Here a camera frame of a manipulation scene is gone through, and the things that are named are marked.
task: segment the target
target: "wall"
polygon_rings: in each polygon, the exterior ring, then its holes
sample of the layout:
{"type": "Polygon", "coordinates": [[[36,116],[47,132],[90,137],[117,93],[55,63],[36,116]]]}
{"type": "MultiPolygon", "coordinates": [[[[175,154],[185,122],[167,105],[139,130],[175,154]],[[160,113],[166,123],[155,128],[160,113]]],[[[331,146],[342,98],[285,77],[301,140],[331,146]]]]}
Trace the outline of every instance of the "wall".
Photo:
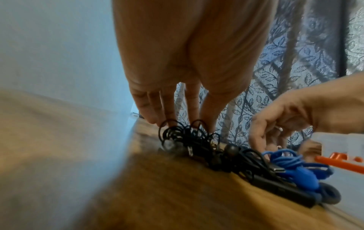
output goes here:
{"type": "Polygon", "coordinates": [[[0,87],[130,113],[110,0],[0,0],[0,87]]]}

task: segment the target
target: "hand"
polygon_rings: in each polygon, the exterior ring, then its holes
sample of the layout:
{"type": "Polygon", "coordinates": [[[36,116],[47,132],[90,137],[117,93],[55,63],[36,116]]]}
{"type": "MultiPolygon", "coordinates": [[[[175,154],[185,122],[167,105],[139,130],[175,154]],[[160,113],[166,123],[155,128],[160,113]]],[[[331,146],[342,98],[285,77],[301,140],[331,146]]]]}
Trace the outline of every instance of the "hand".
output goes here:
{"type": "Polygon", "coordinates": [[[250,84],[277,0],[113,0],[118,46],[141,115],[176,119],[176,84],[186,84],[190,122],[215,129],[224,107],[250,84]],[[199,113],[201,84],[208,90],[199,113]]]}
{"type": "MultiPolygon", "coordinates": [[[[286,147],[292,132],[310,125],[314,132],[362,133],[364,73],[284,93],[252,118],[249,142],[260,152],[276,151],[278,145],[286,147]]],[[[320,152],[321,145],[313,141],[304,142],[299,150],[320,152]]]]}

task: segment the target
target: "wooden table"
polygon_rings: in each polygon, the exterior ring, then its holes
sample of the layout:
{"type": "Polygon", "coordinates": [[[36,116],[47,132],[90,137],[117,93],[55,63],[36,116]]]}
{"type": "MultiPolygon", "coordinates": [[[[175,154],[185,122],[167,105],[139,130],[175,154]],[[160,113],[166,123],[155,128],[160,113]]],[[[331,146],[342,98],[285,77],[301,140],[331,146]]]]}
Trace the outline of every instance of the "wooden table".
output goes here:
{"type": "Polygon", "coordinates": [[[119,114],[0,92],[1,230],[364,229],[234,174],[157,151],[157,127],[131,136],[119,114]]]}

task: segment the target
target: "lace curtain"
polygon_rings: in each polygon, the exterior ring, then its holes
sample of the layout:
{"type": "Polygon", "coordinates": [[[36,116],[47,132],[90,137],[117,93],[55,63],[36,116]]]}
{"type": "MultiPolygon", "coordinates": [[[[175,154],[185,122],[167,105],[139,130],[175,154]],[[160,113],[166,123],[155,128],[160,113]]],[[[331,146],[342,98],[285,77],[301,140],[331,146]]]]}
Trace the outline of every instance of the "lace curtain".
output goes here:
{"type": "MultiPolygon", "coordinates": [[[[346,17],[343,6],[346,0],[281,0],[264,50],[255,65],[253,80],[249,88],[231,101],[219,115],[217,132],[223,142],[248,145],[251,117],[266,107],[279,95],[290,89],[320,84],[339,77],[343,66],[363,69],[363,36],[352,35],[347,41],[347,55],[351,64],[344,63],[342,51],[342,17],[346,17]]],[[[364,10],[350,15],[349,22],[364,20],[364,10]]],[[[352,25],[350,30],[364,27],[352,25]]],[[[183,83],[175,92],[178,120],[188,123],[187,106],[184,99],[183,83]]],[[[199,99],[203,100],[207,90],[201,88],[199,99]]],[[[295,132],[288,139],[289,147],[296,149],[302,140],[309,138],[312,128],[295,132]]]]}

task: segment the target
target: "orange plastic tool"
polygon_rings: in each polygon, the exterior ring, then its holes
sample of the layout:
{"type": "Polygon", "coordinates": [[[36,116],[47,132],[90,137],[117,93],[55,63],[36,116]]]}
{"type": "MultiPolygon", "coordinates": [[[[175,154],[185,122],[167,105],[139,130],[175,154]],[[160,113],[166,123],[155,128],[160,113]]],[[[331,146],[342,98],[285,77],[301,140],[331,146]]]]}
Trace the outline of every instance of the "orange plastic tool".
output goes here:
{"type": "Polygon", "coordinates": [[[345,153],[332,153],[330,157],[316,156],[315,161],[335,166],[341,169],[346,169],[352,172],[364,174],[364,160],[361,157],[355,157],[353,163],[348,161],[348,155],[345,153]]]}

